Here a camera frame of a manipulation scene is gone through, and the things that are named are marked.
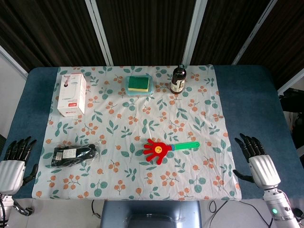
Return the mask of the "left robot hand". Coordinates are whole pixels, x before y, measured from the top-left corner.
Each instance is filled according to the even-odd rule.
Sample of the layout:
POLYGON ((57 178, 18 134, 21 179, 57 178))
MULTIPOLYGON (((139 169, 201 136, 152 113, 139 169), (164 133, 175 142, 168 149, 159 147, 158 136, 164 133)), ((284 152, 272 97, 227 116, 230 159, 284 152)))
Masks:
POLYGON ((4 159, 0 162, 0 193, 1 195, 14 195, 19 189, 36 178, 38 164, 33 166, 29 176, 24 176, 25 169, 36 144, 31 137, 13 141, 5 152, 4 159))

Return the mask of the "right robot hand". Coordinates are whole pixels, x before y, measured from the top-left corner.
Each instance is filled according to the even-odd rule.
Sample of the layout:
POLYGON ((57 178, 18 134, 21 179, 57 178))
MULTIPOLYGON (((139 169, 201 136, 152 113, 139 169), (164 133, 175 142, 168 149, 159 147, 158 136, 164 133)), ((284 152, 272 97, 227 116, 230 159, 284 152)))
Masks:
POLYGON ((235 141, 249 165, 251 175, 243 175, 237 170, 233 173, 241 180, 256 184, 260 189, 270 190, 278 187, 281 182, 271 157, 265 153, 261 142, 255 137, 240 134, 235 141))

